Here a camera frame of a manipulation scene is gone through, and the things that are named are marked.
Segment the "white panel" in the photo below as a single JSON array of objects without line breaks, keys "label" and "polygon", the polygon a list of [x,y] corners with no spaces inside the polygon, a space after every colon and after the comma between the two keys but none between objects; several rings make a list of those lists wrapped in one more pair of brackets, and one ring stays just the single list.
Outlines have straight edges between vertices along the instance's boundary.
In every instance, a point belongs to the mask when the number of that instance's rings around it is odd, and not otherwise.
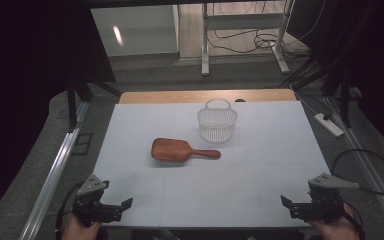
[{"label": "white panel", "polygon": [[108,57],[179,51],[176,5],[92,9]]}]

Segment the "aluminium rail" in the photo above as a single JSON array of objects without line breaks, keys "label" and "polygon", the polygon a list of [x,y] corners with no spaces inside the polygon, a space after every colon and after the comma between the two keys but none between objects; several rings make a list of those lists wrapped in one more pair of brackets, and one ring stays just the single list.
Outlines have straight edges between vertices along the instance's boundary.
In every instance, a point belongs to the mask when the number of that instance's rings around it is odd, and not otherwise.
[{"label": "aluminium rail", "polygon": [[79,135],[88,107],[89,103],[81,102],[76,110],[74,129],[66,133],[18,240],[36,239],[74,143]]},{"label": "aluminium rail", "polygon": [[[335,100],[331,97],[323,97],[323,101],[331,108],[333,112],[332,118],[344,131],[348,146],[351,149],[355,149],[354,154],[357,156],[357,163],[369,185],[376,191],[384,192],[384,182],[381,180],[380,175],[376,171],[374,165],[370,162],[369,155],[363,152],[363,147],[360,144],[360,141],[355,135],[353,129],[348,127],[341,119],[340,110],[338,105],[335,103]],[[384,210],[384,195],[378,194],[377,198]]]}]

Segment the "black rectangular floor frame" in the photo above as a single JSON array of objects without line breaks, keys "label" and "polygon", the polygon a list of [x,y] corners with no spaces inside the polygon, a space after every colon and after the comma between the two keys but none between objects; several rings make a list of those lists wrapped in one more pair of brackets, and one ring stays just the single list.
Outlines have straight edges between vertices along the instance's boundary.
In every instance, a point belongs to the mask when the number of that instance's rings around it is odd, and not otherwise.
[{"label": "black rectangular floor frame", "polygon": [[93,134],[92,133],[82,133],[79,134],[71,154],[74,156],[84,156],[87,155],[92,143]]}]

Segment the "white plastic basket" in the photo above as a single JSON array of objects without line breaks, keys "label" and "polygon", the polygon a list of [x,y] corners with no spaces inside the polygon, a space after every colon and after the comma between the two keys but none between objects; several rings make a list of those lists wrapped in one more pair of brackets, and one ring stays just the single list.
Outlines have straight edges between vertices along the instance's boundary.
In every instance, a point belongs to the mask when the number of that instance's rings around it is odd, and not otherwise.
[{"label": "white plastic basket", "polygon": [[197,114],[200,136],[210,143],[224,143],[234,133],[237,112],[224,98],[210,99]]}]

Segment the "white metal desk frame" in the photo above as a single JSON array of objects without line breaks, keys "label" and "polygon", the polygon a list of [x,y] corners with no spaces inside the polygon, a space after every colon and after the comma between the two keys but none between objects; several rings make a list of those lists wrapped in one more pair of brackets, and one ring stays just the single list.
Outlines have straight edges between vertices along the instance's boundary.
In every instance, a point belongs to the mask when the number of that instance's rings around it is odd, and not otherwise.
[{"label": "white metal desk frame", "polygon": [[278,63],[282,74],[290,72],[286,61],[281,53],[281,45],[289,22],[290,14],[294,5],[294,0],[287,0],[285,9],[282,13],[259,13],[241,15],[209,15],[208,4],[202,4],[203,15],[203,42],[202,42],[202,75],[209,75],[209,30],[243,30],[243,29],[277,29],[278,35],[271,50]]}]

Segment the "person's right hand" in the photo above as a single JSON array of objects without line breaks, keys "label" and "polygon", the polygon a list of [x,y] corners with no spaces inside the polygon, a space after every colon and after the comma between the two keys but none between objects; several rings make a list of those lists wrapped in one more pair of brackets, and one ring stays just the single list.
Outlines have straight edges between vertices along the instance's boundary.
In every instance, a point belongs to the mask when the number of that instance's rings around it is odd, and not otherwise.
[{"label": "person's right hand", "polygon": [[345,217],[329,224],[320,221],[307,221],[307,224],[316,229],[323,240],[361,240],[361,233]]}]

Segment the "black tripod stand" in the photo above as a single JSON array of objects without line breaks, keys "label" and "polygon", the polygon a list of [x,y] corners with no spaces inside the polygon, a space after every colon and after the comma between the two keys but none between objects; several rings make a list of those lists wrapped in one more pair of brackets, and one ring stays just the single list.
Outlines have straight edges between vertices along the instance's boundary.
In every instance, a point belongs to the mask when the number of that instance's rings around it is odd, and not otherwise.
[{"label": "black tripod stand", "polygon": [[281,89],[291,88],[293,91],[298,91],[318,79],[323,79],[323,84],[320,88],[321,94],[325,97],[332,97],[336,92],[339,92],[339,116],[345,126],[350,128],[349,102],[351,100],[351,84],[347,77],[345,61],[337,58],[316,70],[310,70],[308,75],[305,74],[305,71],[310,66],[317,67],[318,65],[319,63],[314,59],[306,60],[297,70],[292,71],[278,87]]}]

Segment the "white power strip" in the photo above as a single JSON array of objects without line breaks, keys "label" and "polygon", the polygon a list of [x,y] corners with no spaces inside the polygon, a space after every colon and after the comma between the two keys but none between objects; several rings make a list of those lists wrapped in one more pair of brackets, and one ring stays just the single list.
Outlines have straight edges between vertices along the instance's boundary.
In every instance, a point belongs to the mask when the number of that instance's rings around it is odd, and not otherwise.
[{"label": "white power strip", "polygon": [[314,119],[321,124],[329,133],[334,137],[339,137],[344,134],[343,130],[340,129],[334,122],[329,119],[328,115],[319,113],[314,116]]}]

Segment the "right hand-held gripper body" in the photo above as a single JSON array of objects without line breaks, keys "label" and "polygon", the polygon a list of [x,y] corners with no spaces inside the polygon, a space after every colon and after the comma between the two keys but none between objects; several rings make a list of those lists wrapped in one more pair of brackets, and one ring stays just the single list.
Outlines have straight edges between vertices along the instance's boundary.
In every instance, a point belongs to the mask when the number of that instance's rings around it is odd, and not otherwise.
[{"label": "right hand-held gripper body", "polygon": [[359,185],[345,179],[323,173],[308,181],[310,203],[289,201],[292,218],[304,221],[322,221],[332,223],[345,213],[344,201],[340,189],[358,189]]}]

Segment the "brown wooden paddle hairbrush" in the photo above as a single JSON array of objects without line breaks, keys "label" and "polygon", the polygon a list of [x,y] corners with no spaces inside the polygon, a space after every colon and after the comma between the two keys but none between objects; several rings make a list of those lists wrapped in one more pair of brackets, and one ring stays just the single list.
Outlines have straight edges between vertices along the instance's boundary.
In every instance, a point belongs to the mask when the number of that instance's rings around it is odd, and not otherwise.
[{"label": "brown wooden paddle hairbrush", "polygon": [[187,141],[167,138],[157,138],[151,147],[151,156],[160,161],[175,163],[186,162],[192,155],[219,159],[221,153],[218,150],[193,149]]}]

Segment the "black metal stand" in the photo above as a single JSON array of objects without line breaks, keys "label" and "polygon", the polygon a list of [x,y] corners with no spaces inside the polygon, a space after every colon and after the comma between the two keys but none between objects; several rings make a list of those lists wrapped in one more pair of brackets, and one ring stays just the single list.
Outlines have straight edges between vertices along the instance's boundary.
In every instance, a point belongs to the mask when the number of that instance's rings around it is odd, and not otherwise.
[{"label": "black metal stand", "polygon": [[88,81],[83,80],[68,80],[67,81],[67,99],[68,99],[68,114],[69,114],[69,129],[68,132],[72,133],[75,127],[80,122],[77,116],[76,97],[78,95],[82,102],[89,103],[92,100],[93,94],[89,88],[88,83],[92,83],[106,92],[120,98],[122,92],[116,88],[110,86],[106,82],[102,82],[96,79],[90,79]]}]

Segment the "wooden table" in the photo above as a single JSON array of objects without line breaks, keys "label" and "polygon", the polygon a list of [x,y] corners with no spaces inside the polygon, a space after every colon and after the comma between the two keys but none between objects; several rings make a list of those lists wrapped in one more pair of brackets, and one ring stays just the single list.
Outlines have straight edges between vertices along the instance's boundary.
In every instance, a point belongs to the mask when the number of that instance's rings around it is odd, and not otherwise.
[{"label": "wooden table", "polygon": [[294,92],[289,89],[242,89],[125,92],[119,103],[205,103],[212,98],[224,98],[230,102],[238,99],[245,102],[296,101]]}]

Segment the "person's left hand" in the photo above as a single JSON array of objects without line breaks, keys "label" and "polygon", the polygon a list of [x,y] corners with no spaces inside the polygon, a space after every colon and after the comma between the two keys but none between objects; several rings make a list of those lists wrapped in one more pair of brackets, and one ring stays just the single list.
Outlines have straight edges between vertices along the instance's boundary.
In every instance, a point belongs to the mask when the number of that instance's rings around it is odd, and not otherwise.
[{"label": "person's left hand", "polygon": [[69,214],[62,232],[62,240],[95,240],[101,222],[93,222],[85,227],[82,222],[73,214]]}]

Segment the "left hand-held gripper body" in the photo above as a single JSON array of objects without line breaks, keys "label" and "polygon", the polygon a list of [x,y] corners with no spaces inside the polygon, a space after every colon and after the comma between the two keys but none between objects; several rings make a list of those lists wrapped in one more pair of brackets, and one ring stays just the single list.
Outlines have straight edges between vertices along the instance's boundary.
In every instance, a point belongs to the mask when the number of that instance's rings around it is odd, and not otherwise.
[{"label": "left hand-held gripper body", "polygon": [[93,222],[111,223],[120,221],[124,211],[122,205],[108,205],[101,202],[108,181],[90,175],[76,193],[72,213],[87,227]]}]

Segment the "dark curtain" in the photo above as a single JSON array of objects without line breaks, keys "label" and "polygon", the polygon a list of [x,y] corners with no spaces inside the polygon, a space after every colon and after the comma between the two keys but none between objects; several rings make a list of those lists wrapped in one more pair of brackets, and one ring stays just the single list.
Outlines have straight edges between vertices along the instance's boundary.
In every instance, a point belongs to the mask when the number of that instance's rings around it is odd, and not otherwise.
[{"label": "dark curtain", "polygon": [[295,0],[287,32],[310,48],[328,79],[361,93],[359,107],[384,136],[384,0]]},{"label": "dark curtain", "polygon": [[69,82],[114,75],[89,8],[0,0],[0,199]]}]

